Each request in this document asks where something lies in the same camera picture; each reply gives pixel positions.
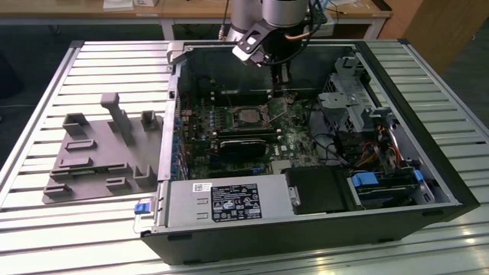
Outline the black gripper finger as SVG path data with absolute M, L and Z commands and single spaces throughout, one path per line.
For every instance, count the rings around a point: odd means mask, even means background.
M 289 85 L 289 65 L 270 66 L 272 90 L 282 91 Z

